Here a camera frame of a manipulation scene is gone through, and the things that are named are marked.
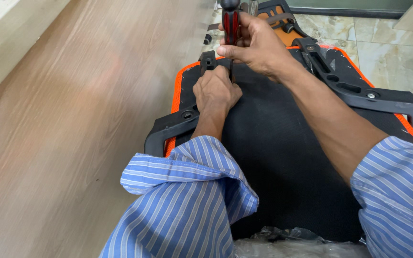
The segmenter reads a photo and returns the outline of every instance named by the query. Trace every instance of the chair wheel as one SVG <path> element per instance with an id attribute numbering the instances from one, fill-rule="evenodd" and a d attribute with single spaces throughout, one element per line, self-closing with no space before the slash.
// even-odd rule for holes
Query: chair wheel
<path id="1" fill-rule="evenodd" d="M 289 34 L 289 33 L 291 33 L 291 31 L 294 30 L 294 25 L 288 22 L 287 24 L 285 24 L 285 25 L 282 27 L 282 29 L 283 29 L 284 32 L 286 32 L 286 33 Z"/>

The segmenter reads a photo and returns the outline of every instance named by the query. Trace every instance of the right hand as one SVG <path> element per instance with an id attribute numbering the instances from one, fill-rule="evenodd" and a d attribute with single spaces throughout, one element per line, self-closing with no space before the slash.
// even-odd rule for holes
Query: right hand
<path id="1" fill-rule="evenodd" d="M 301 66 L 263 19 L 240 13 L 241 38 L 237 46 L 226 45 L 224 39 L 216 52 L 220 56 L 246 63 L 253 71 L 278 81 L 281 71 Z"/>

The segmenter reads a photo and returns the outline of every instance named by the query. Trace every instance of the shirt sleeve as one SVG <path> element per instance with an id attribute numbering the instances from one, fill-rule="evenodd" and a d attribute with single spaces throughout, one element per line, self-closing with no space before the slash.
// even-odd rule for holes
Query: shirt sleeve
<path id="1" fill-rule="evenodd" d="M 413 257 L 413 144 L 390 136 L 351 178 L 359 220 L 375 258 Z"/>
<path id="2" fill-rule="evenodd" d="M 233 257 L 230 224 L 259 203 L 238 164 L 210 136 L 176 147 L 168 158 L 137 153 L 121 184 L 141 196 L 100 257 Z"/>

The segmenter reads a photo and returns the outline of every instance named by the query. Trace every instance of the plastic bag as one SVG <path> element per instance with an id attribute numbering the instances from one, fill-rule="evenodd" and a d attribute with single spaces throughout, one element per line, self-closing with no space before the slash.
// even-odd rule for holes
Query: plastic bag
<path id="1" fill-rule="evenodd" d="M 301 228 L 282 231 L 264 227 L 251 239 L 234 243 L 235 258 L 370 258 L 365 245 L 334 243 Z"/>

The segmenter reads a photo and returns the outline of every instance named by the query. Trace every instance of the screwdriver handle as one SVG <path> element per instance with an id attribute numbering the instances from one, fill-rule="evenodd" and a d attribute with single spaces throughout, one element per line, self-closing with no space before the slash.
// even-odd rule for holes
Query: screwdriver handle
<path id="1" fill-rule="evenodd" d="M 237 45 L 240 25 L 239 6 L 240 0 L 221 0 L 224 41 L 226 45 Z"/>

